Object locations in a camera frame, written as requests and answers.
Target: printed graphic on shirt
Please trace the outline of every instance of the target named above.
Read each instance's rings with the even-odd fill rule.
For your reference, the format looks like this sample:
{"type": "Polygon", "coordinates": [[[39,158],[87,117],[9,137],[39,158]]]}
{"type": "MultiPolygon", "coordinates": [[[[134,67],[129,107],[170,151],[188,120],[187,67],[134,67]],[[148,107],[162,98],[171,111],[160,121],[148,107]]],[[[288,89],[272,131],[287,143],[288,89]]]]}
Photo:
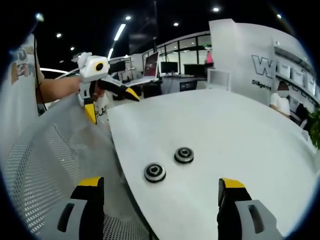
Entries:
{"type": "Polygon", "coordinates": [[[28,55],[34,55],[33,46],[23,46],[13,54],[11,65],[11,84],[19,80],[20,76],[36,75],[35,63],[28,63],[28,55]]]}

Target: ceiling light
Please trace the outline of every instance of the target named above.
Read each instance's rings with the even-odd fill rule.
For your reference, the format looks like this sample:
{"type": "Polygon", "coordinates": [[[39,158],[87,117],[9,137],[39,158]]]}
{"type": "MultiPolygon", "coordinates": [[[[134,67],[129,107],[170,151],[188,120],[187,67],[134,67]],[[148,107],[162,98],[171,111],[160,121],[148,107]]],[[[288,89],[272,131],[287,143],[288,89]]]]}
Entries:
{"type": "Polygon", "coordinates": [[[120,35],[122,33],[122,31],[125,29],[126,25],[125,24],[121,24],[121,26],[118,29],[118,32],[116,33],[115,37],[114,37],[114,41],[118,41],[118,39],[120,38],[120,35]]]}
{"type": "Polygon", "coordinates": [[[112,55],[112,52],[114,51],[114,49],[113,48],[111,48],[110,50],[109,50],[109,54],[108,54],[108,60],[110,60],[110,58],[111,58],[111,55],[112,55]]]}
{"type": "Polygon", "coordinates": [[[45,67],[40,67],[41,71],[44,72],[54,72],[54,73],[60,73],[60,74],[67,74],[67,71],[62,71],[62,70],[58,70],[58,69],[51,69],[51,68],[45,68],[45,67]]]}
{"type": "Polygon", "coordinates": [[[37,19],[39,22],[45,21],[44,16],[39,12],[35,14],[35,19],[37,19]]]}

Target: white table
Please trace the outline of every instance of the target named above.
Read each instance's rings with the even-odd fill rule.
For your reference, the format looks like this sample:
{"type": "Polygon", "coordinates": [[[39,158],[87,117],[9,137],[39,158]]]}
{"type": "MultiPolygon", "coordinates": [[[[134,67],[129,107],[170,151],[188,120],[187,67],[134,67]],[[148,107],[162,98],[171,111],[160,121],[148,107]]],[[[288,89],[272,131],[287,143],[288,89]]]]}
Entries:
{"type": "Polygon", "coordinates": [[[158,80],[159,80],[159,78],[141,78],[141,79],[132,80],[128,83],[125,83],[124,85],[126,85],[127,87],[133,87],[133,86],[137,86],[137,85],[154,83],[158,80]]]}
{"type": "Polygon", "coordinates": [[[241,181],[276,217],[286,236],[307,207],[316,181],[314,147],[301,128],[273,109],[219,89],[167,94],[108,110],[128,185],[159,239],[218,239],[218,180],[241,181]],[[190,147],[194,161],[174,153],[190,147]],[[162,182],[144,178],[164,165],[162,182]]]}

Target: human arm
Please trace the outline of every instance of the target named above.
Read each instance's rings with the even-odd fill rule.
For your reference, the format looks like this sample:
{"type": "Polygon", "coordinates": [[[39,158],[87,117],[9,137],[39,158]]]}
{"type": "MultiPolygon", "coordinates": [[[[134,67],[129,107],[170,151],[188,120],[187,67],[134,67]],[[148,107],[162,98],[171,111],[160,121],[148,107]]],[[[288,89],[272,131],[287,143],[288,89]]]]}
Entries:
{"type": "MultiPolygon", "coordinates": [[[[64,77],[60,79],[47,79],[44,78],[44,75],[40,70],[38,56],[36,56],[36,62],[39,80],[39,89],[36,91],[37,103],[51,103],[79,92],[81,82],[81,78],[79,76],[64,77]]],[[[101,97],[103,96],[104,91],[102,89],[98,89],[96,86],[95,93],[97,97],[101,97]]]]}

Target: black ceiling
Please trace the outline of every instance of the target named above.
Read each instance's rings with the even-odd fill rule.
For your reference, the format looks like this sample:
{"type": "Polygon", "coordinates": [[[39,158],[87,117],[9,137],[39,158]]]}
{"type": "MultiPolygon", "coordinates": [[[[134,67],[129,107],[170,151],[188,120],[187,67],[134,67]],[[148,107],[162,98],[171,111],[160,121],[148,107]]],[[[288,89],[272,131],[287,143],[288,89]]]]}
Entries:
{"type": "MultiPolygon", "coordinates": [[[[128,34],[131,26],[135,24],[135,17],[150,2],[151,0],[121,0],[112,1],[110,4],[105,1],[100,5],[93,2],[94,6],[90,7],[83,4],[82,8],[74,6],[53,9],[49,4],[39,7],[37,11],[43,13],[44,22],[37,25],[34,34],[41,67],[70,71],[77,67],[71,62],[72,56],[76,53],[93,52],[97,55],[108,55],[121,23],[128,25],[116,43],[112,57],[129,54],[128,34]],[[131,21],[125,21],[127,15],[132,16],[131,21]],[[56,38],[57,33],[61,33],[62,38],[56,38]]],[[[271,5],[262,0],[157,0],[157,44],[209,30],[208,21],[227,18],[240,23],[269,26],[292,35],[294,32],[290,26],[295,26],[297,37],[307,41],[310,40],[306,38],[308,31],[300,25],[303,21],[308,21],[308,18],[304,16],[302,21],[302,14],[298,8],[288,10],[287,3],[279,1],[271,5]],[[221,11],[214,13],[214,6],[219,6],[221,11]],[[283,15],[281,20],[276,17],[277,13],[283,15]],[[174,27],[174,22],[179,22],[180,25],[174,27]]],[[[307,41],[307,46],[309,52],[314,53],[310,41],[307,41]]]]}

